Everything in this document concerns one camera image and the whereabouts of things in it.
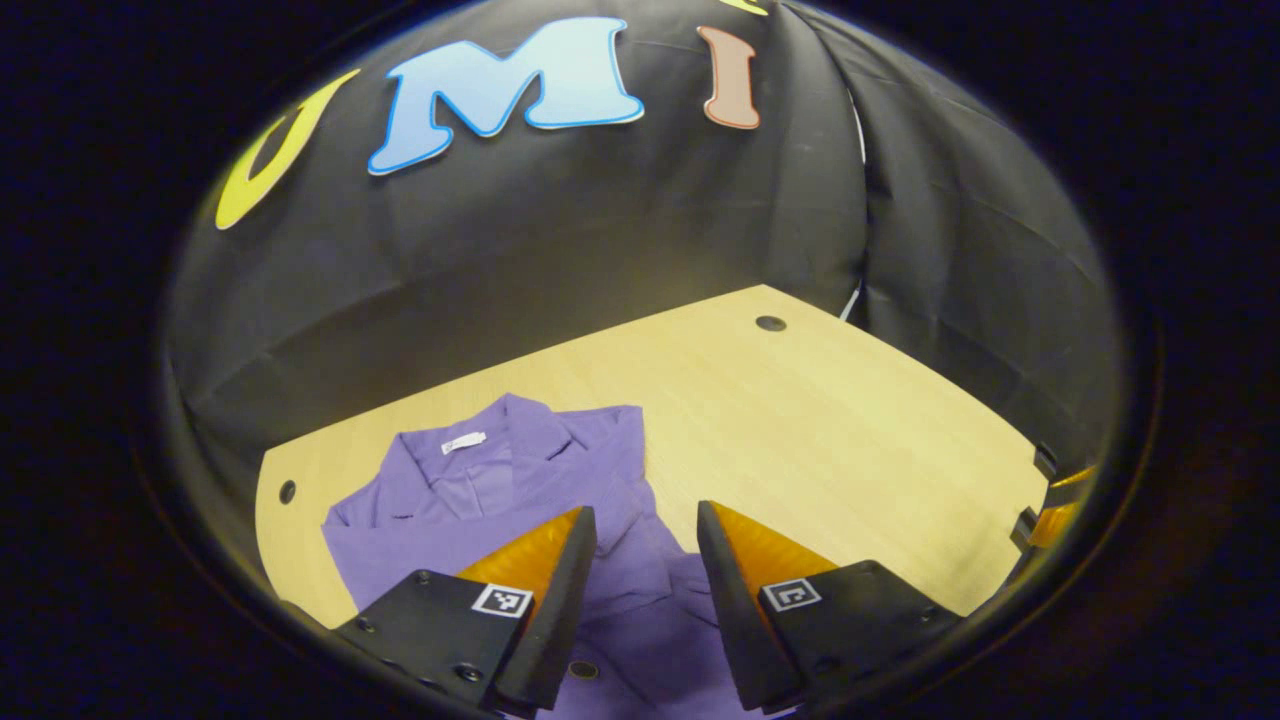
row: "screw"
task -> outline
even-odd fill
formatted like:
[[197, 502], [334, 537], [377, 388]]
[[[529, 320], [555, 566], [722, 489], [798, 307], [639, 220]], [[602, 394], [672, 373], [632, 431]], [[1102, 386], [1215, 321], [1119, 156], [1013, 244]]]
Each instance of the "screw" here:
[[479, 683], [484, 679], [484, 673], [476, 670], [470, 665], [454, 665], [453, 671], [468, 683]]
[[575, 678], [581, 678], [584, 680], [590, 680], [600, 674], [600, 669], [585, 660], [575, 660], [568, 664], [568, 674]]

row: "wooden table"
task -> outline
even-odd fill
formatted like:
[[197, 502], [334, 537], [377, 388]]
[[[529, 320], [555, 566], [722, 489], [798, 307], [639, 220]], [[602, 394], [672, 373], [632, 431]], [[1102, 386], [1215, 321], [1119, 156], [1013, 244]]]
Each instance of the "wooden table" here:
[[[786, 329], [768, 332], [772, 315]], [[1044, 478], [1032, 443], [865, 332], [758, 286], [581, 337], [425, 389], [266, 452], [257, 542], [283, 600], [328, 628], [356, 612], [320, 524], [376, 474], [398, 432], [470, 418], [504, 392], [644, 409], [658, 514], [689, 551], [699, 500], [840, 565], [874, 559], [950, 610], [986, 601]], [[289, 503], [280, 487], [294, 480]]]

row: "blue letter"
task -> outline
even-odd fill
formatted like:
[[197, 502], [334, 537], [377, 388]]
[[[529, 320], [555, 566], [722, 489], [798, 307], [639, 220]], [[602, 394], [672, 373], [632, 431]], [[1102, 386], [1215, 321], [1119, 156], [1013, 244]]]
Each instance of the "blue letter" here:
[[435, 124], [435, 99], [449, 104], [476, 135], [498, 135], [535, 76], [543, 94], [525, 120], [535, 128], [630, 123], [644, 104], [627, 95], [613, 37], [617, 18], [572, 18], [543, 26], [506, 60], [474, 42], [453, 42], [392, 68], [399, 88], [387, 123], [387, 142], [369, 159], [384, 176], [444, 151], [453, 131]]

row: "letter i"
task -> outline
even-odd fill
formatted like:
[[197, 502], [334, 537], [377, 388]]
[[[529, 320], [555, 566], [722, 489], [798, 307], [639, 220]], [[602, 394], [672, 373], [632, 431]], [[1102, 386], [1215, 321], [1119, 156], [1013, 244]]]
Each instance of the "letter i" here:
[[698, 35], [712, 49], [712, 99], [703, 110], [712, 122], [739, 129], [760, 127], [760, 114], [751, 106], [751, 58], [755, 49], [722, 29], [700, 26]]

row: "clothing label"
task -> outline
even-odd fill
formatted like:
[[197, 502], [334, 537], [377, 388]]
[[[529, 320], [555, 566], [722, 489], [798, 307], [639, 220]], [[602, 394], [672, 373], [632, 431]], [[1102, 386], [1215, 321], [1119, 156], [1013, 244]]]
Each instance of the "clothing label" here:
[[471, 447], [472, 445], [480, 445], [485, 441], [484, 433], [467, 433], [462, 437], [456, 437], [449, 442], [440, 446], [440, 452], [448, 455], [460, 447]]

